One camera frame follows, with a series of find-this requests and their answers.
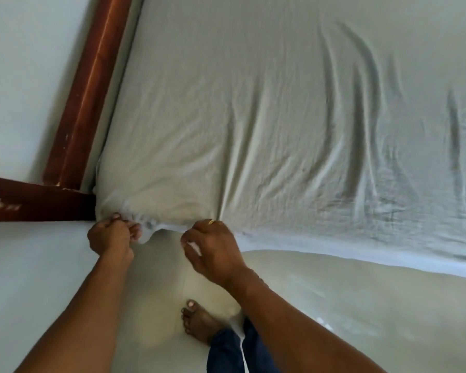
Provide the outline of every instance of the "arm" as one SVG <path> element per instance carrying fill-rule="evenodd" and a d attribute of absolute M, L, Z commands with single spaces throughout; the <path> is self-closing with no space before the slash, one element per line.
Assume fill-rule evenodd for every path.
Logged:
<path fill-rule="evenodd" d="M 201 256 L 189 245 L 196 243 Z M 197 222 L 182 239 L 194 269 L 225 288 L 285 372 L 384 373 L 372 360 L 274 293 L 243 261 L 221 222 Z"/>
<path fill-rule="evenodd" d="M 116 216 L 88 233 L 100 255 L 67 309 L 45 332 L 16 373 L 105 373 L 116 349 L 119 313 L 128 268 L 133 260 L 130 239 L 139 225 Z"/>

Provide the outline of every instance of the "navy blue pants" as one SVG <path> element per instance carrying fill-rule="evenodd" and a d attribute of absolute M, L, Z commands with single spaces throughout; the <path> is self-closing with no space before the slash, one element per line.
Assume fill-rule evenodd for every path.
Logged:
<path fill-rule="evenodd" d="M 243 353 L 250 373 L 280 373 L 248 318 L 243 323 Z M 207 373 L 244 373 L 240 338 L 231 329 L 218 332 L 211 342 Z"/>

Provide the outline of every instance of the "wooden bed frame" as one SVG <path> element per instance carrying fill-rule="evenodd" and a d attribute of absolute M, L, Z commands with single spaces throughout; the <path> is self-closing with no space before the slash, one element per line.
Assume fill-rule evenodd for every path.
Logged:
<path fill-rule="evenodd" d="M 43 172 L 43 185 L 0 178 L 0 221 L 95 219 L 95 195 L 79 190 L 131 2 L 99 0 Z"/>

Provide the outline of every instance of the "fitted sheet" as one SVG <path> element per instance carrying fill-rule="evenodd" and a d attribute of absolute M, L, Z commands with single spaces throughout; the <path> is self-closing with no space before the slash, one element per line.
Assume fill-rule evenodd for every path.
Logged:
<path fill-rule="evenodd" d="M 466 276 L 466 0 L 145 0 L 97 199 Z"/>

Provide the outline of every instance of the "bare foot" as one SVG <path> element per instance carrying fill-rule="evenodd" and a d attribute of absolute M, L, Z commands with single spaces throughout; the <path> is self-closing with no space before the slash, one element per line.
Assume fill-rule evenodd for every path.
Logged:
<path fill-rule="evenodd" d="M 181 319 L 186 333 L 210 346 L 214 335 L 226 328 L 226 325 L 214 318 L 194 300 L 188 300 L 187 306 L 188 308 L 181 309 L 183 313 Z"/>

